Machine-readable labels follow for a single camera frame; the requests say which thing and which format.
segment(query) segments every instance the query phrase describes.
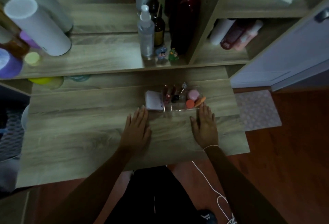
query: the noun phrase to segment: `orange round lid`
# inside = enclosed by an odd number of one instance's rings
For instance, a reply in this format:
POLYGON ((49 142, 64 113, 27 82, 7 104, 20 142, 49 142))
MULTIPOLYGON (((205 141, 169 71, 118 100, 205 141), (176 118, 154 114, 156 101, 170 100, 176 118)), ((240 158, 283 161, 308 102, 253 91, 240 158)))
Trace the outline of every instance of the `orange round lid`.
POLYGON ((188 109, 191 109, 194 107, 194 101, 189 99, 188 101, 186 101, 186 106, 188 109))

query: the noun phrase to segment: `door handle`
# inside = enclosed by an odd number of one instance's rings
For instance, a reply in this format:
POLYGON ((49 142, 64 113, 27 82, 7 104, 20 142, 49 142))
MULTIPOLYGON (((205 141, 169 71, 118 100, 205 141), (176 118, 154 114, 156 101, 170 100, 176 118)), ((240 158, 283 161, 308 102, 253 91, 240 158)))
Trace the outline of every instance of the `door handle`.
POLYGON ((319 14, 314 17, 317 23, 322 23, 324 20, 329 18, 329 7, 322 10, 319 14))

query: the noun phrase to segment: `toy figure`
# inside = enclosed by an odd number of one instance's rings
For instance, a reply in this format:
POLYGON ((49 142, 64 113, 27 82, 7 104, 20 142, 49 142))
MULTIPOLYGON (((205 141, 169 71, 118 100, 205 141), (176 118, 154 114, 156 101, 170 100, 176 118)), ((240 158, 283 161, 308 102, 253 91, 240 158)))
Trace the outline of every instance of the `toy figure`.
POLYGON ((157 50, 155 50, 155 53, 157 54, 157 57, 159 60, 162 60, 166 57, 167 50, 168 49, 166 47, 161 47, 161 48, 158 48, 157 50))
POLYGON ((170 52, 169 52, 169 60, 170 61, 176 61, 176 60, 178 60, 178 53, 175 50, 175 48, 173 48, 173 49, 170 50, 170 52))

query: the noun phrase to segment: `person's left hand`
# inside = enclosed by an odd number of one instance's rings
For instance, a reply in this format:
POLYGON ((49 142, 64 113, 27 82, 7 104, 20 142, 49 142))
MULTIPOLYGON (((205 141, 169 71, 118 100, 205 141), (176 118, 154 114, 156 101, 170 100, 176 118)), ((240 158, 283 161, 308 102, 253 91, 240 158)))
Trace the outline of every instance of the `person's left hand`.
POLYGON ((146 128, 147 119, 148 111, 145 106, 141 109, 137 108, 133 118, 129 114, 118 149, 134 154, 146 145, 151 137, 151 128, 146 128))

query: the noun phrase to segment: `patterned fabric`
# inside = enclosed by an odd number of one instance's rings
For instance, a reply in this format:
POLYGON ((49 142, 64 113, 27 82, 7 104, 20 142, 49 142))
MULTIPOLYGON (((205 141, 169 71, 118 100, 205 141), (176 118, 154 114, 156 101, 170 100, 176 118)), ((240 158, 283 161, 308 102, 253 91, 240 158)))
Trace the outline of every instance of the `patterned fabric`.
POLYGON ((268 90, 235 94, 245 131, 281 126, 281 119, 268 90))
POLYGON ((0 139, 0 161, 18 156, 22 149, 24 130, 21 124, 22 110, 6 109, 7 132, 0 139))

